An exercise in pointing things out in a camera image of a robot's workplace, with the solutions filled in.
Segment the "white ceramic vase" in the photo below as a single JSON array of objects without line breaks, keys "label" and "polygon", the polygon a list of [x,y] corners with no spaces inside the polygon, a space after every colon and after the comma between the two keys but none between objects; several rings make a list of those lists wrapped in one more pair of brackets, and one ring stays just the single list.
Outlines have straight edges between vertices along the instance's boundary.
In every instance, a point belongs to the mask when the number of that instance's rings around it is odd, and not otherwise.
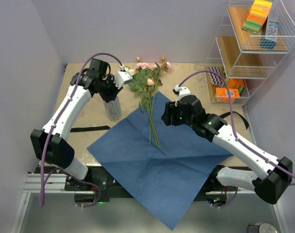
[{"label": "white ceramic vase", "polygon": [[104,109],[109,120],[117,121],[121,117],[121,106],[118,96],[109,102],[103,101]]}]

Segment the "pink white flower bouquet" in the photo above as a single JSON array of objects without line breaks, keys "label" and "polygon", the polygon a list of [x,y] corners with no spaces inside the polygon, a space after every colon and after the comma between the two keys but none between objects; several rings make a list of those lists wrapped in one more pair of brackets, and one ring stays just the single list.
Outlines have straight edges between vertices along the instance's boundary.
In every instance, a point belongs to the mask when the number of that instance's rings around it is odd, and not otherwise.
[{"label": "pink white flower bouquet", "polygon": [[171,64],[165,57],[161,58],[160,63],[154,63],[152,66],[141,62],[140,58],[137,58],[137,62],[134,69],[125,66],[125,70],[132,76],[132,82],[129,84],[129,87],[134,96],[141,99],[139,101],[141,111],[147,112],[149,116],[149,143],[152,143],[152,139],[154,139],[156,147],[160,148],[161,145],[154,125],[154,101],[158,87],[163,85],[161,76],[170,73]]}]

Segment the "black ribbon gold lettering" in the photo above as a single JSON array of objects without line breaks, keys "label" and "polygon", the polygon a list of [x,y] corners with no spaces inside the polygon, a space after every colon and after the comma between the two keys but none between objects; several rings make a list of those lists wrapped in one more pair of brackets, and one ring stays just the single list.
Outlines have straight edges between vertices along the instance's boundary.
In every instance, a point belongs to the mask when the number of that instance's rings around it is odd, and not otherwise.
[{"label": "black ribbon gold lettering", "polygon": [[[235,114],[237,114],[243,121],[246,129],[249,128],[249,122],[245,119],[243,115],[240,113],[234,111]],[[80,133],[80,132],[92,132],[92,131],[104,131],[104,130],[109,130],[109,126],[94,126],[94,127],[77,127],[77,128],[72,128],[70,130],[71,133]]]}]

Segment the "blue wrapping paper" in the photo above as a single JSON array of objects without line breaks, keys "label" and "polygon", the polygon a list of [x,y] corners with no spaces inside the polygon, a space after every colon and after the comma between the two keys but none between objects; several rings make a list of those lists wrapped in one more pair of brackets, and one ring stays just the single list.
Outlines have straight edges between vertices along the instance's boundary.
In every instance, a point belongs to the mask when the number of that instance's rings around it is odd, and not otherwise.
[{"label": "blue wrapping paper", "polygon": [[160,146],[149,134],[149,116],[136,109],[88,147],[93,157],[145,208],[173,230],[212,170],[230,157],[224,148],[186,126],[166,126],[168,98],[157,93],[154,124]]}]

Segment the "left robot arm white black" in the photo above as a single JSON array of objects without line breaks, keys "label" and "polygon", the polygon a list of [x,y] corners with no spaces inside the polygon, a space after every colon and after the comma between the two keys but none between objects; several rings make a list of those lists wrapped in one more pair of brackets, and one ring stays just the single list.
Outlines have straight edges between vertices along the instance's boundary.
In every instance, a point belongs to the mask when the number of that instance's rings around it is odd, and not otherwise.
[{"label": "left robot arm white black", "polygon": [[51,119],[42,129],[31,133],[37,159],[75,177],[75,184],[81,190],[90,189],[93,179],[87,175],[88,167],[75,158],[75,151],[67,142],[72,126],[94,94],[99,94],[106,103],[114,102],[123,85],[131,81],[123,64],[115,75],[105,61],[93,58],[89,64],[72,77],[66,96]]}]

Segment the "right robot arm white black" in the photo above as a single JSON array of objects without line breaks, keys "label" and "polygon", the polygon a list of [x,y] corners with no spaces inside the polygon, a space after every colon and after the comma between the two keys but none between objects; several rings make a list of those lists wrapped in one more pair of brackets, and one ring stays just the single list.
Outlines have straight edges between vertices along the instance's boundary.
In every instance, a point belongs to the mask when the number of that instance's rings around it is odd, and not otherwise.
[{"label": "right robot arm white black", "polygon": [[236,186],[254,191],[269,204],[276,204],[292,182],[293,162],[273,156],[241,137],[222,117],[206,113],[200,100],[186,95],[165,104],[162,120],[166,126],[187,125],[200,137],[226,149],[250,171],[222,167],[208,179],[209,187],[218,191],[224,186]]}]

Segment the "orange box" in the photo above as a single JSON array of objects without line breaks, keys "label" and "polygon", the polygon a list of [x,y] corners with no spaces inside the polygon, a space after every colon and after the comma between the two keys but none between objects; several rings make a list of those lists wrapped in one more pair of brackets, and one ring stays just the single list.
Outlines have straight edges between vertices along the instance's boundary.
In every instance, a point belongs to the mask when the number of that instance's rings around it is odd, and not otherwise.
[{"label": "orange box", "polygon": [[216,101],[219,103],[229,103],[229,99],[234,103],[239,98],[240,93],[236,88],[230,88],[229,91],[226,88],[216,88]]}]

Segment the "purple wavy striped cloth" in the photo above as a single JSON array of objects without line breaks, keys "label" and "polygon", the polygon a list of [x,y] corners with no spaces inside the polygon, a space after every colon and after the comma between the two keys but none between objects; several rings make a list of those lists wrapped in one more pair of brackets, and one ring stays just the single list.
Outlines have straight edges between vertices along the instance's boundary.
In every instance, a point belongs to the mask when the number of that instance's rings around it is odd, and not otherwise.
[{"label": "purple wavy striped cloth", "polygon": [[222,85],[226,79],[224,71],[220,67],[208,67],[210,83],[215,86]]}]

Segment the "yellow green sponge pack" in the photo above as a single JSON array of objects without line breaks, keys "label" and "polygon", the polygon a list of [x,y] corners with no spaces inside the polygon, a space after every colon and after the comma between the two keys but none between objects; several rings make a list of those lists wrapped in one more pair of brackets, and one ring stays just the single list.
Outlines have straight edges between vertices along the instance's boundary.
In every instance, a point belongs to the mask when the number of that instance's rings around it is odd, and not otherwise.
[{"label": "yellow green sponge pack", "polygon": [[240,92],[244,89],[245,84],[243,79],[232,79],[228,78],[227,79],[227,85],[231,89],[238,89]]}]

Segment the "white blue cube box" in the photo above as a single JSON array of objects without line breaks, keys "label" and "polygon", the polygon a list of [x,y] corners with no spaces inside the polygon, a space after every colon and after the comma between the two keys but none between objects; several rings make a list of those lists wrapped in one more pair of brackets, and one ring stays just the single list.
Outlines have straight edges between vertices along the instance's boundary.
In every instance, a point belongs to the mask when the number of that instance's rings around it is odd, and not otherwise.
[{"label": "white blue cube box", "polygon": [[269,13],[268,18],[262,28],[260,47],[272,50],[278,43],[279,16]]}]

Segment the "colourful sponge pack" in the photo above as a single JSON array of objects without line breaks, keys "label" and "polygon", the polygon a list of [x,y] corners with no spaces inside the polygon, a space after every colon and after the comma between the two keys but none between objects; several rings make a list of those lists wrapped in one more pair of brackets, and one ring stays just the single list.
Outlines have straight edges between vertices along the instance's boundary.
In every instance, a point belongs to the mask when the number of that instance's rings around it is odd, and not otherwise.
[{"label": "colourful sponge pack", "polygon": [[251,33],[258,33],[268,18],[272,4],[272,0],[254,0],[243,21],[242,29]]}]

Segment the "metal tin can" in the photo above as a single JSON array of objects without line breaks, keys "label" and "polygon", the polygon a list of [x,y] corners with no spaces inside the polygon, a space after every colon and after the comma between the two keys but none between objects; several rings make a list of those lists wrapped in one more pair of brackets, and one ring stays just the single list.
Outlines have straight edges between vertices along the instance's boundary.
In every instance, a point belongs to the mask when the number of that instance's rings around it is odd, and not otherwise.
[{"label": "metal tin can", "polygon": [[278,229],[271,223],[250,223],[247,233],[279,233]]}]

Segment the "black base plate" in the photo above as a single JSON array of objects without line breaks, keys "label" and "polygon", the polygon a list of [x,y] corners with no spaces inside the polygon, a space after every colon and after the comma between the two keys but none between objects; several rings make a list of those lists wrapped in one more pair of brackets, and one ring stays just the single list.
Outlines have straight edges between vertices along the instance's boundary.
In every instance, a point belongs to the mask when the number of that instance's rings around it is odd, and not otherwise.
[{"label": "black base plate", "polygon": [[[93,166],[91,167],[92,175],[90,182],[94,183],[100,188],[101,196],[100,201],[102,202],[109,202],[110,199],[113,198],[132,198],[132,195],[126,191],[125,188],[119,184],[112,175],[108,173],[103,167],[101,166]],[[44,169],[44,172],[47,174],[51,172],[51,176],[47,181],[46,187],[53,187],[57,184],[58,178],[60,175],[55,171],[55,167],[49,166]],[[68,178],[65,176],[64,180],[60,182],[61,190],[66,192],[76,192],[74,200],[76,202],[83,202],[83,203],[91,203],[94,200],[95,195],[90,194],[91,191],[96,192],[96,188],[89,184],[85,184],[82,182],[78,182],[73,178]],[[228,188],[220,185],[217,181],[212,177],[209,176],[208,180],[205,182],[201,190],[198,192],[197,196],[195,197],[194,201],[211,201],[213,198],[216,198],[216,194],[213,192],[221,192],[221,191],[234,191],[235,187],[230,186]]]}]

